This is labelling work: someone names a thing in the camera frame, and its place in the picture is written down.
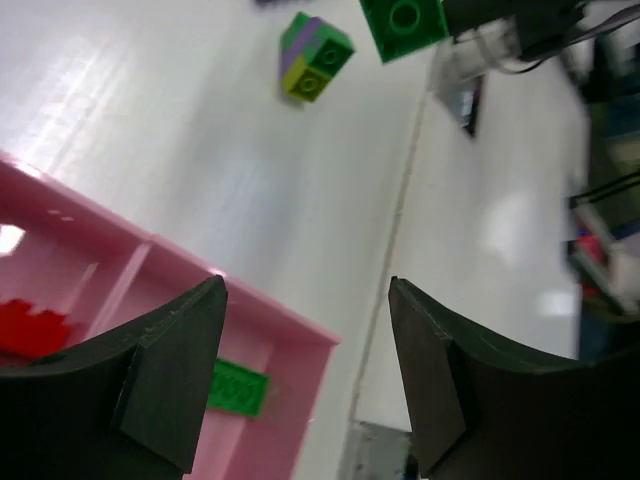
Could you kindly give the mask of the red flower lego piece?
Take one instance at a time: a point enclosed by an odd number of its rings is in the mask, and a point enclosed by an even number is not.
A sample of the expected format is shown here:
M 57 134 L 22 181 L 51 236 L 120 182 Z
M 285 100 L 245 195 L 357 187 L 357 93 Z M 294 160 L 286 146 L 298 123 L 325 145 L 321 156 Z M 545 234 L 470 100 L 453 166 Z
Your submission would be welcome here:
M 35 360 L 61 350 L 73 327 L 66 316 L 45 309 L 32 312 L 33 304 L 22 299 L 1 303 L 1 355 Z

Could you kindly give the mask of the green lego plate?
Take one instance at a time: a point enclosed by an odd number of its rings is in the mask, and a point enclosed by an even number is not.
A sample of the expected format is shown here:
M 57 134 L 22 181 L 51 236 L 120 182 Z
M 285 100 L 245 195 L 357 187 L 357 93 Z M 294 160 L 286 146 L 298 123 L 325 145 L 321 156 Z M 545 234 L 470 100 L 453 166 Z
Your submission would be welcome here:
M 270 378 L 263 373 L 217 358 L 207 406 L 246 417 L 258 417 L 269 383 Z

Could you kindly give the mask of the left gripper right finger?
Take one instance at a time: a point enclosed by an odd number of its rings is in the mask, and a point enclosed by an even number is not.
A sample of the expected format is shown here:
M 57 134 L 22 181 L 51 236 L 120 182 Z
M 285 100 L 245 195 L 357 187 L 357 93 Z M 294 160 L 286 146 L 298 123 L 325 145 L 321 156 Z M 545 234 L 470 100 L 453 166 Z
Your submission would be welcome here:
M 638 477 L 637 347 L 582 362 L 498 334 L 403 278 L 388 298 L 422 477 Z

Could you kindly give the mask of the purple green lego cluster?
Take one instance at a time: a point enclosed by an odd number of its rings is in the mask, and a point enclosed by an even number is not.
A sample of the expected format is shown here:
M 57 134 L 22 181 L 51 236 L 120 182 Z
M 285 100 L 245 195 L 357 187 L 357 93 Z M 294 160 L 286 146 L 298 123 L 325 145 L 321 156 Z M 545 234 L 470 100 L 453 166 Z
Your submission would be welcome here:
M 299 102 L 315 102 L 354 53 L 345 32 L 321 17 L 297 12 L 280 38 L 283 92 Z

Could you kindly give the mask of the green lego brick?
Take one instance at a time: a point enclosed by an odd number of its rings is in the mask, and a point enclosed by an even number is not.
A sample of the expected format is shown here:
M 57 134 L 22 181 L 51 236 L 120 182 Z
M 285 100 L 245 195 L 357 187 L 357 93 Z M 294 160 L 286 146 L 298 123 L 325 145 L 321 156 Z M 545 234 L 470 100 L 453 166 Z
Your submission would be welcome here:
M 360 0 L 383 64 L 450 37 L 440 0 Z

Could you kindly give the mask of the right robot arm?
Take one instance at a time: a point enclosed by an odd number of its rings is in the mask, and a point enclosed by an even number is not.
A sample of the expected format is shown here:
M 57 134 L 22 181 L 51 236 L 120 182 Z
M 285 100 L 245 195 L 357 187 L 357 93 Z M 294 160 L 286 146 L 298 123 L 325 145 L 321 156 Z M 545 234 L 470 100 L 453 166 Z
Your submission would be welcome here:
M 565 48 L 609 34 L 639 19 L 639 4 L 614 13 L 601 23 L 582 27 L 588 1 L 445 1 L 444 18 L 452 37 L 471 31 L 483 60 L 509 75 L 528 73 Z M 503 55 L 490 49 L 481 27 L 501 20 L 509 25 Z

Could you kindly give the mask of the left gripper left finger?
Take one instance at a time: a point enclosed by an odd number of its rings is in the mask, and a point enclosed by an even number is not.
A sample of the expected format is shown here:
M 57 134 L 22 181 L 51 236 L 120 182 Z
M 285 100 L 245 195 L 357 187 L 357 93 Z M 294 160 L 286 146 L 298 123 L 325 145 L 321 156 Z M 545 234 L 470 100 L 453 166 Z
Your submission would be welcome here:
M 228 293 L 213 276 L 99 336 L 1 371 L 5 479 L 180 479 L 194 465 Z

